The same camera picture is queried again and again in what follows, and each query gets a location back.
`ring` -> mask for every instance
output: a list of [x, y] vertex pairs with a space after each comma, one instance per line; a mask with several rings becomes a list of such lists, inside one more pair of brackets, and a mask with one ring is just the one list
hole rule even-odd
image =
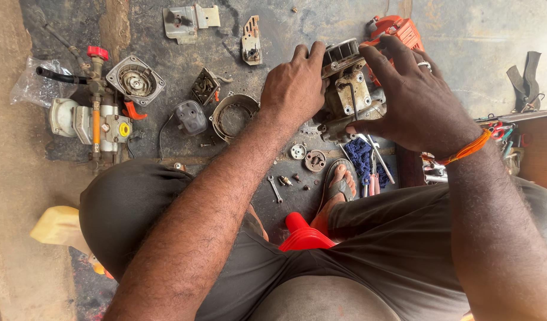
[[428, 67], [428, 70], [430, 70], [430, 72], [432, 72], [432, 66], [430, 66], [429, 62], [427, 62], [427, 61], [419, 62], [418, 67], [420, 67], [420, 66], [426, 66], [426, 67]]

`orange pipe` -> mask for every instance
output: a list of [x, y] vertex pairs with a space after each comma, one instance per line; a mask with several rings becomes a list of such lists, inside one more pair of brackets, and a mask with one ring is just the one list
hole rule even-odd
[[93, 144], [99, 144], [99, 111], [93, 110]]

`sandal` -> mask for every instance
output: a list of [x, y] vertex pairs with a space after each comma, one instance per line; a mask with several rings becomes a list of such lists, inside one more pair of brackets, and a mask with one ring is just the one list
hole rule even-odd
[[329, 187], [329, 184], [333, 181], [334, 175], [335, 175], [335, 169], [340, 164], [343, 164], [346, 166], [346, 170], [350, 171], [353, 180], [355, 182], [355, 186], [358, 186], [358, 178], [357, 178], [357, 172], [354, 169], [354, 165], [347, 159], [339, 158], [335, 160], [331, 166], [329, 167], [329, 171], [327, 172], [327, 176], [325, 177], [324, 182], [324, 188], [323, 188], [323, 197], [321, 199], [321, 205], [319, 206], [319, 209], [317, 210], [317, 213], [323, 208], [325, 203], [330, 200], [333, 196], [335, 196], [338, 193], [342, 193], [345, 196], [345, 202], [350, 202], [355, 199], [353, 196], [353, 192], [351, 191], [349, 185], [346, 182], [346, 178], [342, 178], [337, 183], [333, 184], [333, 186]]

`foot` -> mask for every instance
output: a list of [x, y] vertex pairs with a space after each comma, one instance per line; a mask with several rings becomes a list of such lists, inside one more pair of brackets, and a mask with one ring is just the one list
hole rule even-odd
[[[350, 171], [346, 170], [346, 166], [343, 164], [340, 164], [335, 169], [335, 176], [333, 177], [333, 180], [329, 183], [329, 187], [339, 182], [343, 177], [346, 179], [350, 190], [353, 192], [353, 196], [355, 196], [357, 194], [357, 186], [355, 186], [353, 175]], [[333, 209], [335, 204], [344, 201], [345, 196], [343, 195], [343, 193], [338, 193], [335, 196], [331, 197], [325, 203], [325, 206], [321, 208], [321, 211], [317, 214], [317, 216], [315, 216], [310, 226], [314, 229], [319, 230], [321, 233], [328, 237], [327, 224], [329, 222], [329, 214], [331, 213], [331, 210]]]
[[265, 239], [266, 241], [269, 242], [269, 236], [268, 236], [268, 234], [265, 232], [264, 226], [261, 224], [260, 218], [257, 217], [257, 214], [256, 214], [256, 212], [253, 210], [253, 206], [252, 206], [251, 204], [250, 204], [249, 207], [248, 207], [248, 212], [249, 212], [249, 214], [252, 214], [253, 217], [256, 218], [256, 220], [257, 220], [258, 223], [260, 223], [260, 227], [261, 227], [261, 231], [263, 232], [264, 239]]

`leg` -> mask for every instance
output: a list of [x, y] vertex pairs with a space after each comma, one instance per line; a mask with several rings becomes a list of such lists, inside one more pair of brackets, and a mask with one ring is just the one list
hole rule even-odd
[[[516, 181], [547, 240], [547, 190]], [[459, 320], [469, 310], [451, 259], [447, 185], [339, 203], [327, 220], [329, 236], [346, 241], [324, 254], [373, 289], [401, 319]]]
[[[103, 172], [81, 194], [83, 236], [117, 281], [148, 230], [192, 179], [185, 172], [137, 159]], [[258, 220], [246, 213], [197, 320], [238, 320], [249, 314], [273, 287], [289, 256], [266, 242]]]

